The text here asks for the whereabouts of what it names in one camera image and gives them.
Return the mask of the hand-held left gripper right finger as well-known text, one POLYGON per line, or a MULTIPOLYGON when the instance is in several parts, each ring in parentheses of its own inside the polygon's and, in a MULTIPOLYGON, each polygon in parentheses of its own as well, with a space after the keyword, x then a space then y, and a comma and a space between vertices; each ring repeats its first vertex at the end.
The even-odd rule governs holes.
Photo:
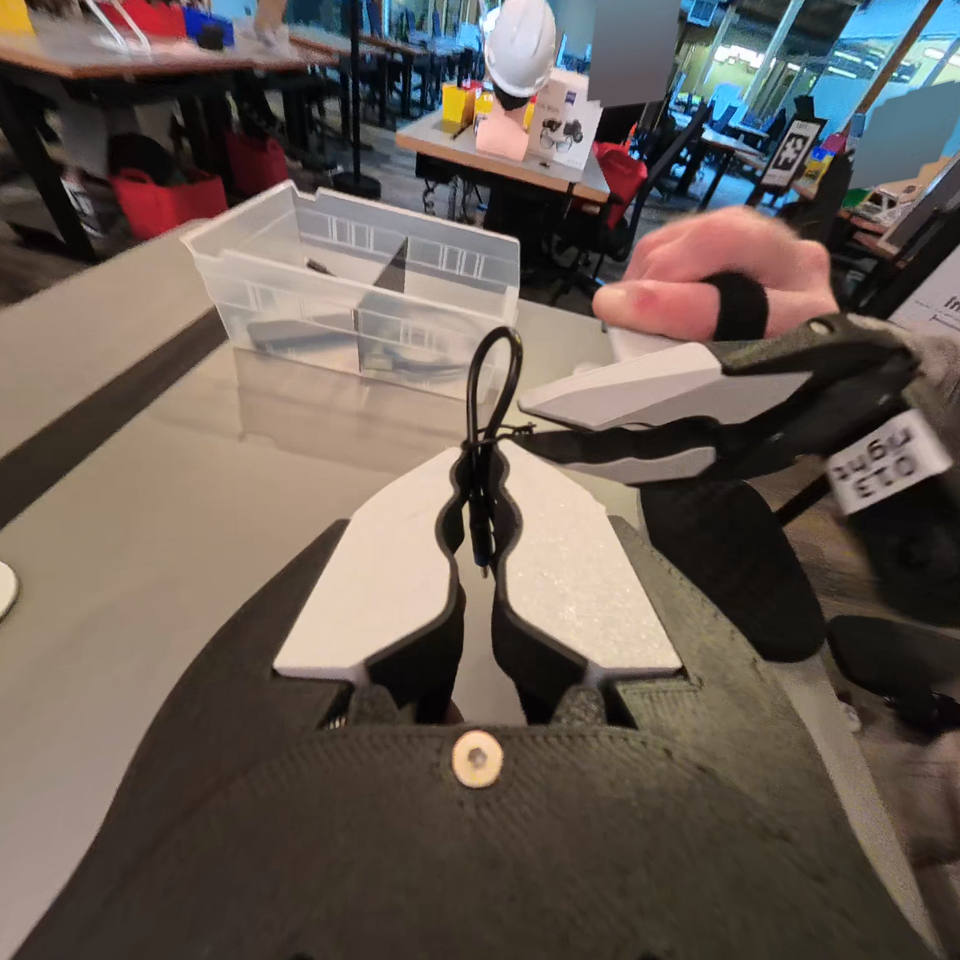
POLYGON ((606 508, 503 440, 490 456, 491 645, 516 685, 673 677, 682 661, 606 508))

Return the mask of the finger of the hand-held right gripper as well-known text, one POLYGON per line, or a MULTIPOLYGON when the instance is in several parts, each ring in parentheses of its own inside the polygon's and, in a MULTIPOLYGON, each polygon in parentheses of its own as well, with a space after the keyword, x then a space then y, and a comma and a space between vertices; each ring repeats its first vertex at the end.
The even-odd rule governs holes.
POLYGON ((705 418, 750 422, 783 404, 809 371, 734 375, 710 344, 688 342, 525 390, 518 409, 552 424, 602 431, 705 418))
POLYGON ((717 424, 675 421, 660 426, 621 425, 602 430, 534 429, 516 444, 561 469, 626 486, 698 476, 717 459, 717 424))

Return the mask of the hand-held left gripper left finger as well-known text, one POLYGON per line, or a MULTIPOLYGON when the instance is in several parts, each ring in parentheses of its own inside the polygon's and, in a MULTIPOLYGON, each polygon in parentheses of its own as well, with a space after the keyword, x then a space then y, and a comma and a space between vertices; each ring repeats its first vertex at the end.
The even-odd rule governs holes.
POLYGON ((450 447, 354 511, 273 660, 284 677, 362 685, 453 609, 463 451, 450 447))

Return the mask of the clear plastic organizer box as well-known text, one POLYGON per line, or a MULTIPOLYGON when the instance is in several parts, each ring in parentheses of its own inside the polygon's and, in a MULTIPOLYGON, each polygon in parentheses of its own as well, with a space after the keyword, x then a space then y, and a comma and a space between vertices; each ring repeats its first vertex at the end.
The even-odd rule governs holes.
POLYGON ((232 347, 313 368, 462 402, 480 343, 518 318, 516 239, 380 201, 286 181, 181 240, 232 347), (283 319, 354 330, 357 349, 255 349, 249 325, 283 319))

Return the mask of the person's right hand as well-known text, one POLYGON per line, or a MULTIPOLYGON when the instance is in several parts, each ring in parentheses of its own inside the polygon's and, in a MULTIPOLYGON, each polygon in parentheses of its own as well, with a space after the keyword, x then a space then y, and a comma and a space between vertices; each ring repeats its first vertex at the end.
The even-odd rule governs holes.
POLYGON ((678 218, 642 237, 622 278, 594 294, 593 313, 618 329, 711 341, 721 295, 706 278, 726 273, 763 287, 769 338, 838 310, 826 248, 741 205, 678 218))

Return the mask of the red bag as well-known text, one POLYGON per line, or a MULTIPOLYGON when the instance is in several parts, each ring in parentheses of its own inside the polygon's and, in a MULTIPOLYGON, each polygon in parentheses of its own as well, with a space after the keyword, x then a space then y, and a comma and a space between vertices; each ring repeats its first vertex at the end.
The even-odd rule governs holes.
POLYGON ((154 239, 194 220, 216 218, 229 209, 221 178, 188 168, 185 178, 159 185, 149 174, 124 169, 109 182, 138 242, 154 239))
POLYGON ((276 139, 228 131, 224 144, 234 196, 252 198, 290 180, 284 150, 276 139))
POLYGON ((644 186, 647 167, 623 143, 595 142, 593 152, 608 188, 606 224, 612 231, 644 186))

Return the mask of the black white marker sign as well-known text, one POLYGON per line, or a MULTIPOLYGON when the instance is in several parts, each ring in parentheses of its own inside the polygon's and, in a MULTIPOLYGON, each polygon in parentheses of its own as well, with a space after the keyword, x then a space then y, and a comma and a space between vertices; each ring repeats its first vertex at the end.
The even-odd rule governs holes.
POLYGON ((786 190, 792 186, 805 168, 825 125, 824 118, 793 117, 764 168, 758 185, 764 191, 786 190))

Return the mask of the printed product box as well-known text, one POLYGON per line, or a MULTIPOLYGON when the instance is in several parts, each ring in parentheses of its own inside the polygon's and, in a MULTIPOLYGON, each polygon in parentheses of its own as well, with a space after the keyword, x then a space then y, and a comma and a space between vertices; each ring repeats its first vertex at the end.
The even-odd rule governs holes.
POLYGON ((585 74, 551 69, 529 109, 526 159, 585 168, 603 113, 601 102, 588 97, 589 80, 585 74))

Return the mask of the pink display stand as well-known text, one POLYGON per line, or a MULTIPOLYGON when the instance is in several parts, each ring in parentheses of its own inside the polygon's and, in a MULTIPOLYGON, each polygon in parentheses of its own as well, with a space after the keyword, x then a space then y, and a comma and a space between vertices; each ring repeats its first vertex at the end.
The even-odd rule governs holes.
POLYGON ((521 163, 529 149, 529 130, 524 126, 525 109, 492 110, 475 132, 476 153, 499 160, 521 163))

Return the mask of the long grey desk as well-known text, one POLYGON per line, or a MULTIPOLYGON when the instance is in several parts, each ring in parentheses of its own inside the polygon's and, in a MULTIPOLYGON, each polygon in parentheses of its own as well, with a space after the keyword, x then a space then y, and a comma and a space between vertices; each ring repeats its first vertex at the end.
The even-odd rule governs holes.
POLYGON ((188 139, 199 150, 202 162, 225 177, 226 147, 222 132, 204 119, 216 113, 214 101, 233 92, 242 74, 277 78, 306 75, 313 66, 338 66, 338 54, 311 50, 286 41, 270 46, 240 35, 231 49, 210 52, 186 42, 147 39, 128 45, 118 33, 108 44, 104 30, 86 21, 34 19, 35 33, 2 31, 1 128, 6 143, 30 176, 54 225, 46 242, 59 256, 81 263, 96 263, 98 251, 63 186, 60 170, 30 125, 27 109, 16 85, 30 78, 62 82, 72 101, 93 106, 144 106, 165 102, 187 105, 188 139))
POLYGON ((472 126, 458 128, 440 111, 403 126, 398 147, 415 153, 415 174, 426 182, 458 179, 489 191, 484 229, 510 235, 537 252, 550 228, 579 203, 591 214, 606 211, 611 196, 606 178, 590 155, 582 170, 536 155, 522 161, 481 153, 472 126))

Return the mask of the black pole round foot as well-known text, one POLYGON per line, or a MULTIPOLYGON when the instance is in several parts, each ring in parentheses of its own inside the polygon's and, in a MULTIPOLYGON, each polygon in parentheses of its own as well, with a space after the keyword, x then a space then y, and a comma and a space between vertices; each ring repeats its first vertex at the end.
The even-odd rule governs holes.
POLYGON ((349 28, 349 57, 347 73, 348 121, 351 166, 332 178, 334 188, 348 196, 368 201, 381 200, 381 183, 362 169, 361 96, 360 96, 360 20, 359 1, 347 2, 349 28))

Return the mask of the white hard hat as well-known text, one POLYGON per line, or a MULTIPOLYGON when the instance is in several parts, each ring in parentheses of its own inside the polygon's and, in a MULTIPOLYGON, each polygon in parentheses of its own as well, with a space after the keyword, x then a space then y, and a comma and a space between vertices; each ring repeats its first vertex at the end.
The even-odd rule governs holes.
POLYGON ((528 99, 549 80, 556 20, 546 1, 504 1, 484 42, 486 73, 497 90, 528 99))

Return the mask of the red plastic bin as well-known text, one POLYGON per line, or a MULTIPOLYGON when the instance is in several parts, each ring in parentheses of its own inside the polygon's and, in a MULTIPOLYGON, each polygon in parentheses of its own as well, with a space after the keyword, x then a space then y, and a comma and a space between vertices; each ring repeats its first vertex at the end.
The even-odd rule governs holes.
POLYGON ((164 1, 98 1, 98 8, 122 35, 149 42, 178 41, 187 37, 184 8, 164 1))

